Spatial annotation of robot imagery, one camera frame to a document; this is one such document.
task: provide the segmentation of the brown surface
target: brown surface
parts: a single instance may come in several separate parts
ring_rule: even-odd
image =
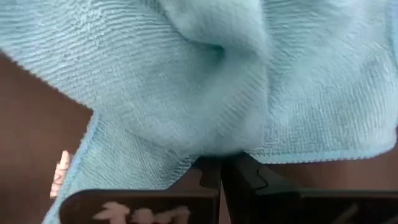
[[[62,150],[75,151],[91,111],[0,58],[0,223],[40,223]],[[321,188],[398,189],[398,150],[366,161],[279,165]],[[226,219],[222,205],[222,219]]]

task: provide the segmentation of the white logo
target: white logo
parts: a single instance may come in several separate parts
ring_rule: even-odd
[[[109,220],[110,224],[126,224],[130,209],[117,202],[106,202],[102,212],[93,216],[96,220]],[[188,224],[190,212],[186,206],[180,206],[165,212],[154,214],[149,208],[140,208],[131,215],[130,223],[135,224]]]

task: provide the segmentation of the black plastic object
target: black plastic object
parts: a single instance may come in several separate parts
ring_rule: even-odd
[[[60,208],[62,224],[217,224],[221,161],[201,157],[167,190],[84,190]]]
[[[398,192],[300,189],[245,153],[221,176],[232,224],[398,223]]]

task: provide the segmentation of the microfiber cloth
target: microfiber cloth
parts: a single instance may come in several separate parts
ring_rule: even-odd
[[[2,0],[1,50],[94,111],[44,223],[79,190],[167,188],[200,155],[386,152],[397,20],[395,0]]]

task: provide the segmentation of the towel fold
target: towel fold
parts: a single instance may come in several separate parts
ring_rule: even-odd
[[[393,0],[3,0],[2,51],[94,111],[44,223],[59,223],[76,191],[163,189],[203,154],[288,163],[386,152],[398,115],[396,9]]]

